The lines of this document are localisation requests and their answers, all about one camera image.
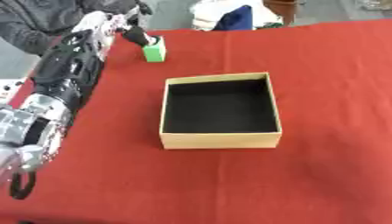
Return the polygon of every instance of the white cloth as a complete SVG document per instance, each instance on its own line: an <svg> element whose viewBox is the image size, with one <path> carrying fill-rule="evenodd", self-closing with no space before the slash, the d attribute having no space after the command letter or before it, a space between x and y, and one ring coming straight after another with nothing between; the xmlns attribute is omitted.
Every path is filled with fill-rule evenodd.
<svg viewBox="0 0 392 224"><path fill-rule="evenodd" d="M191 7L191 13L194 15L193 28L211 31L226 13L244 5L252 8L255 28L263 27L267 23L283 23L282 18L265 7L262 0L202 0Z"/></svg>

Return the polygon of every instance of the black cable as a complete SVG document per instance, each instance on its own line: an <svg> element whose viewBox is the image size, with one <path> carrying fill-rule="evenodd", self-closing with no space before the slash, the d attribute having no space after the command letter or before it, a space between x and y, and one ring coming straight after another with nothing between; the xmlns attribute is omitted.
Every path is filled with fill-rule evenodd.
<svg viewBox="0 0 392 224"><path fill-rule="evenodd" d="M20 173L15 173L12 176L12 181L10 183L10 196L16 200L24 200L26 199L30 193L32 192L32 189L35 186L35 183L37 182L37 174L35 171L31 171L27 173L28 175L28 181L27 184L24 186L22 189L22 174Z"/></svg>
<svg viewBox="0 0 392 224"><path fill-rule="evenodd" d="M140 13L142 13L142 15L152 15L152 9L147 3L140 0L136 0L136 3L139 5Z"/></svg>

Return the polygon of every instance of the red cloth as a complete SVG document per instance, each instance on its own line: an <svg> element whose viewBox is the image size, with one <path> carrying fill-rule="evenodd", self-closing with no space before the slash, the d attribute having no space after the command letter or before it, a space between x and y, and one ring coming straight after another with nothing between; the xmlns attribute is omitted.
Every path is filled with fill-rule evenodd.
<svg viewBox="0 0 392 224"><path fill-rule="evenodd" d="M118 39L58 157L0 216L39 223L392 223L392 21ZM166 78L269 71L275 150L162 150Z"/></svg>

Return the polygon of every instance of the blue object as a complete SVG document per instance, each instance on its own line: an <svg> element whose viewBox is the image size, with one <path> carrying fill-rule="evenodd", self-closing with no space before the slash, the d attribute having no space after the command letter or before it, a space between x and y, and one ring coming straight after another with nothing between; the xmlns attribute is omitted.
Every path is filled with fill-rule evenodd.
<svg viewBox="0 0 392 224"><path fill-rule="evenodd" d="M213 28L213 31L252 30L252 7L244 5L236 10L226 13Z"/></svg>

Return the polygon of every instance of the floor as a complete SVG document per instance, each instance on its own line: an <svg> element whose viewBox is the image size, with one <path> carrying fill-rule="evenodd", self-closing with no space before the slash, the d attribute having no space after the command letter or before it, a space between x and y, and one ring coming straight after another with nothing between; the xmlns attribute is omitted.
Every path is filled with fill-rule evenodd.
<svg viewBox="0 0 392 224"><path fill-rule="evenodd" d="M190 28L192 15L189 7L198 0L144 0L155 14L143 17L142 26L152 30ZM311 25L320 22L392 18L392 11L365 11L355 6L355 0L299 0L293 25ZM38 61L0 39L0 79L19 78L28 73Z"/></svg>

